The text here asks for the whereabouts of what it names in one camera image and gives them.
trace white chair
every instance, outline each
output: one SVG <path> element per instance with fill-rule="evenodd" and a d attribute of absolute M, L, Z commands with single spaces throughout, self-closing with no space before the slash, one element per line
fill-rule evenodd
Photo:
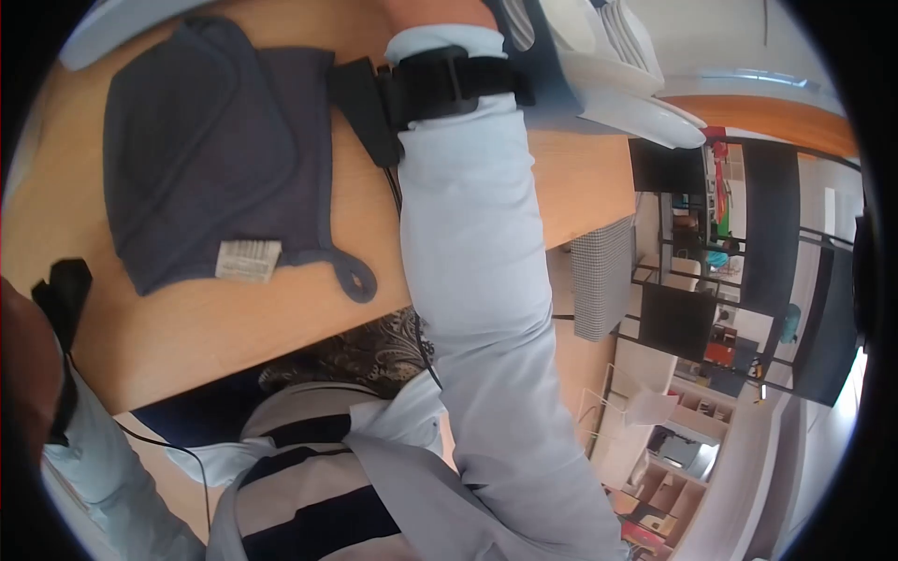
<path fill-rule="evenodd" d="M 623 415 L 623 425 L 625 427 L 662 425 L 667 422 L 667 419 L 669 419 L 674 413 L 674 409 L 676 409 L 677 403 L 679 402 L 678 396 L 669 396 L 658 393 L 656 391 L 652 391 L 650 388 L 647 388 L 642 382 L 626 374 L 623 370 L 616 367 L 612 363 L 608 363 L 608 366 L 605 369 L 605 380 L 607 380 L 606 383 L 610 383 L 609 376 L 612 373 L 612 369 L 617 374 L 623 374 L 624 376 L 627 376 L 627 378 L 632 381 L 632 385 L 636 390 L 632 395 L 629 396 L 620 394 L 616 391 L 609 391 L 609 393 L 626 400 L 624 407 L 621 408 L 614 405 L 608 399 L 600 396 L 589 388 L 583 388 L 583 393 L 580 395 L 580 409 L 577 412 L 578 424 L 583 421 L 583 418 L 585 416 L 583 413 L 583 406 L 585 404 L 587 392 L 596 397 L 599 402 L 604 404 L 606 407 L 612 408 L 615 411 L 621 413 L 621 415 Z M 586 431 L 590 434 L 593 434 L 594 436 L 606 436 L 605 434 L 598 434 L 596 432 L 588 430 Z"/>

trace teal object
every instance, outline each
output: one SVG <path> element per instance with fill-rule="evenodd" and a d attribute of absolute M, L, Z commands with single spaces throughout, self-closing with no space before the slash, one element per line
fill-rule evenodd
<path fill-rule="evenodd" d="M 709 251 L 708 256 L 705 260 L 711 265 L 713 268 L 721 268 L 726 265 L 726 261 L 729 259 L 729 256 L 722 251 Z"/>
<path fill-rule="evenodd" d="M 783 323 L 783 334 L 779 336 L 780 343 L 795 343 L 798 340 L 798 321 L 801 320 L 801 308 L 790 304 L 786 309 L 786 321 Z"/>

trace wooden desk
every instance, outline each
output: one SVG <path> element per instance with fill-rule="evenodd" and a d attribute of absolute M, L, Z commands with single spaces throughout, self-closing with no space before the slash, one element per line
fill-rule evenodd
<path fill-rule="evenodd" d="M 314 45 L 338 61 L 382 60 L 389 34 L 374 2 L 255 0 L 213 4 L 260 48 Z M 102 121 L 116 71 L 166 38 L 174 22 L 101 61 L 50 75 L 40 143 L 4 209 L 3 274 L 27 294 L 57 259 L 83 257 L 93 288 L 75 360 L 111 413 L 139 408 L 293 351 L 409 304 L 390 190 L 340 114 L 333 114 L 335 244 L 377 275 L 368 304 L 350 301 L 328 264 L 285 267 L 269 285 L 196 280 L 140 298 L 112 248 L 102 194 Z M 623 136 L 533 132 L 533 171 L 553 247 L 634 212 Z"/>

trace light blue shirt sleeve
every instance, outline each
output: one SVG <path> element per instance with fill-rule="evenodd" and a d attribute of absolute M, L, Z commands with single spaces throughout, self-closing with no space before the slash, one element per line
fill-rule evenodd
<path fill-rule="evenodd" d="M 394 63 L 460 45 L 504 56 L 485 28 L 404 31 Z M 513 94 L 401 133 L 402 261 L 436 348 L 465 485 L 508 528 L 554 553 L 623 559 L 621 526 L 561 404 L 551 286 L 524 118 Z"/>
<path fill-rule="evenodd" d="M 128 561 L 199 561 L 206 547 L 156 493 L 128 439 L 73 369 L 78 405 L 69 446 L 47 444 L 44 458 L 72 486 L 87 513 Z"/>

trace dark blue cloth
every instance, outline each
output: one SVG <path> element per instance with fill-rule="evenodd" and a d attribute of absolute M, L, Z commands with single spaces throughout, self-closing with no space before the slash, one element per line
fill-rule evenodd
<path fill-rule="evenodd" d="M 237 442 L 252 412 L 271 393 L 260 387 L 259 374 L 259 369 L 232 374 L 132 414 L 176 446 Z"/>

